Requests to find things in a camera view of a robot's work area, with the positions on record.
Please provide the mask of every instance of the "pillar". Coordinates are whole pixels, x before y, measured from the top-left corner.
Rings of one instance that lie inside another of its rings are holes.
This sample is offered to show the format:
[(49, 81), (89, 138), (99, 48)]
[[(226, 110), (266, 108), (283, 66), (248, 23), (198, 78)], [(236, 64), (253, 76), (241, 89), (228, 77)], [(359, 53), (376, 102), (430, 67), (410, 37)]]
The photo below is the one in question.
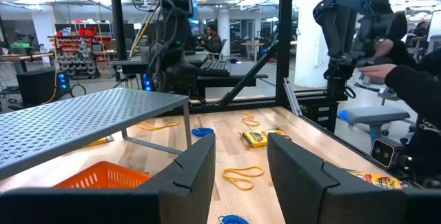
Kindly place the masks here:
[(54, 48), (48, 36), (54, 35), (55, 30), (55, 14), (52, 6), (41, 6), (42, 11), (32, 12), (32, 22), (34, 23), (35, 33), (39, 44), (49, 50)]
[(299, 0), (296, 72), (294, 83), (308, 88), (325, 87), (323, 73), (328, 68), (328, 49), (322, 28), (312, 10), (322, 0)]
[(260, 38), (260, 30), (261, 30), (261, 28), (262, 28), (262, 22), (261, 22), (261, 20), (260, 20), (260, 15), (259, 15), (259, 17), (256, 17), (256, 18), (254, 19), (254, 25), (255, 25), (255, 28), (254, 28), (254, 37)]
[(220, 39), (227, 39), (227, 42), (225, 42), (225, 45), (222, 49), (222, 54), (225, 56), (230, 55), (230, 48), (229, 48), (229, 10), (228, 9), (220, 9), (218, 13), (218, 34), (220, 36)]

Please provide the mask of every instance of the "yellow rubber band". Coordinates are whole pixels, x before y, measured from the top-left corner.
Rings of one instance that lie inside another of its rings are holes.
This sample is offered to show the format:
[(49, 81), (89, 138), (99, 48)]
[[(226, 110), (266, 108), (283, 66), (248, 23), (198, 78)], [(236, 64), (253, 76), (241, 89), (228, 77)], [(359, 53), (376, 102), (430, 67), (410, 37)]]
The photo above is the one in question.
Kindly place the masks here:
[(162, 125), (161, 127), (154, 127), (154, 126), (150, 125), (149, 123), (141, 122), (141, 123), (136, 124), (136, 126), (138, 128), (144, 129), (144, 130), (155, 131), (155, 130), (159, 130), (159, 129), (163, 129), (163, 128), (174, 127), (175, 125), (179, 125), (179, 124), (180, 124), (179, 121), (169, 121), (166, 124)]
[[(242, 171), (246, 171), (246, 170), (250, 170), (250, 169), (259, 169), (260, 173), (258, 174), (250, 174), (250, 173), (244, 173)], [(259, 167), (259, 166), (250, 166), (250, 167), (246, 167), (246, 168), (226, 168), (222, 171), (222, 176), (227, 179), (228, 181), (232, 182), (237, 188), (239, 188), (240, 190), (250, 190), (254, 187), (254, 183), (253, 181), (249, 180), (249, 179), (243, 179), (243, 178), (237, 178), (234, 176), (228, 176), (227, 173), (231, 172), (231, 173), (236, 173), (239, 174), (241, 176), (249, 176), (249, 177), (257, 177), (257, 176), (262, 176), (265, 171)], [(243, 187), (240, 186), (239, 184), (237, 184), (237, 181), (241, 181), (241, 182), (246, 182), (249, 184), (249, 187)]]
[(254, 115), (250, 111), (242, 111), (242, 113), (248, 117), (242, 118), (242, 122), (247, 124), (248, 126), (256, 127), (260, 125), (260, 122), (254, 120)]

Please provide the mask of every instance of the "person's hand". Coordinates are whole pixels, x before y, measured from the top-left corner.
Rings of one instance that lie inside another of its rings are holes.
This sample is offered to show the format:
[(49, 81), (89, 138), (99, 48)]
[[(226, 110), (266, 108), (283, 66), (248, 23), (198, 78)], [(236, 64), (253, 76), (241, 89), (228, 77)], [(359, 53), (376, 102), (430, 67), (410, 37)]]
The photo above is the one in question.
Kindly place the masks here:
[(383, 57), (386, 54), (389, 54), (389, 52), (393, 48), (393, 41), (389, 39), (385, 39), (384, 41), (379, 41), (375, 43), (375, 54), (372, 59), (376, 59), (378, 57)]
[(372, 79), (384, 82), (388, 73), (390, 73), (395, 67), (397, 67), (397, 65), (394, 64), (373, 65), (360, 68), (359, 71), (361, 71), (366, 77), (371, 77)]

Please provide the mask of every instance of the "orange basket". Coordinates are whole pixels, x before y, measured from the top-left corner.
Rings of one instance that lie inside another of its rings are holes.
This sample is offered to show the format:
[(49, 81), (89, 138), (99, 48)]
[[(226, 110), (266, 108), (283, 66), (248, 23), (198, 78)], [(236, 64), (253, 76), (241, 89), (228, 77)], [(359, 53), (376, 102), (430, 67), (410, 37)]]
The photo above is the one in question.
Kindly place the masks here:
[(91, 167), (71, 176), (54, 187), (68, 188), (136, 188), (150, 176), (125, 167), (98, 162)]

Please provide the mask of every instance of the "gray metal shelf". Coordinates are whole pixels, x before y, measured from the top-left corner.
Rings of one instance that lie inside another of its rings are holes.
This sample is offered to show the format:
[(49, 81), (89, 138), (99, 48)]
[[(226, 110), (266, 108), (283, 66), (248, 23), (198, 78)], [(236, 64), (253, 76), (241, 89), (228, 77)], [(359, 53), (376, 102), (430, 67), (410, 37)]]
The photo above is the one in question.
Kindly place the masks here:
[(118, 131), (127, 141), (178, 154), (130, 138), (125, 129), (183, 105), (189, 147), (188, 103), (188, 96), (116, 88), (2, 114), (0, 180)]

